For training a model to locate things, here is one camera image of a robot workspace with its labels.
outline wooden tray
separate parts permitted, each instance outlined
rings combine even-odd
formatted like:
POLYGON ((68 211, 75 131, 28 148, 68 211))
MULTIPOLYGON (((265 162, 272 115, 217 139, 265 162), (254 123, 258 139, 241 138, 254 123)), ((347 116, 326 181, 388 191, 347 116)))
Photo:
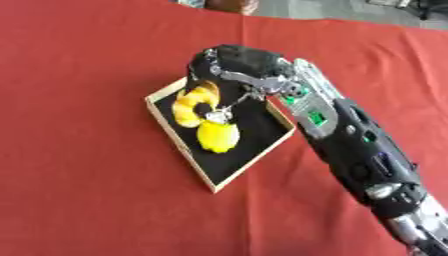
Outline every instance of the wooden tray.
MULTIPOLYGON (((182 155, 190 162, 213 193, 218 192, 269 151, 289 138, 295 125, 271 102, 245 101, 234 108, 241 132, 238 145, 224 154, 201 148, 196 128, 183 128, 174 121, 171 105, 186 83, 180 79, 145 98, 149 111, 169 135, 182 155)), ((221 86, 221 103, 228 104, 242 92, 229 85, 221 86)))

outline yellow toy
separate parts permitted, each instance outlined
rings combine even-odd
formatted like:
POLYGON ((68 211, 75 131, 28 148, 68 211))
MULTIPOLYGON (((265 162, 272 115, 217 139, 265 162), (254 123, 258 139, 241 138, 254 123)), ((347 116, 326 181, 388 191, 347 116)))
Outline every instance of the yellow toy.
POLYGON ((240 139, 240 132, 236 124, 226 121, 207 120, 195 112, 200 103, 210 106, 211 112, 217 111, 220 93, 216 84, 206 81, 194 90, 185 94, 185 90, 177 94, 172 105, 176 123, 186 128, 198 127, 196 136, 205 150, 215 153, 225 153, 234 148, 240 139))

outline floor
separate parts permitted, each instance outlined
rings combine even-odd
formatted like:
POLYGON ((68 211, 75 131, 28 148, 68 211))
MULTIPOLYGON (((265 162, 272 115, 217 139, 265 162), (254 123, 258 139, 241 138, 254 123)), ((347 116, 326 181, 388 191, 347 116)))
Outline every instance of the floor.
POLYGON ((366 0, 260 0, 255 16, 293 19, 338 18, 448 30, 448 16, 431 14, 421 21, 411 4, 405 9, 366 3, 366 0))

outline red table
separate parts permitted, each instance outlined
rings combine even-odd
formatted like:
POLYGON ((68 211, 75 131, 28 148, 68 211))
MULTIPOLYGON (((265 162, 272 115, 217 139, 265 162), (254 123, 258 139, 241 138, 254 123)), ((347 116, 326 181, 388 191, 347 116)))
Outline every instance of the red table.
POLYGON ((448 34, 166 0, 0 1, 0 255, 404 255, 296 134, 212 195, 143 97, 197 51, 315 62, 448 206, 448 34))

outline robotic arm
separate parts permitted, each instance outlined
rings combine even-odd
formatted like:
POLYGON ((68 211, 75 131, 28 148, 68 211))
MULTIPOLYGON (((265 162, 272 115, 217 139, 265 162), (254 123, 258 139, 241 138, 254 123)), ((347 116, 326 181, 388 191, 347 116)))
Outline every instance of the robotic arm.
POLYGON ((428 193, 411 162, 378 123, 344 98, 320 70, 303 59, 237 45, 198 53, 188 65, 187 91, 201 80, 238 82, 234 104, 209 113, 231 116, 247 97, 277 95, 302 134, 337 180, 369 207, 390 234, 414 255, 448 255, 448 214, 428 193))

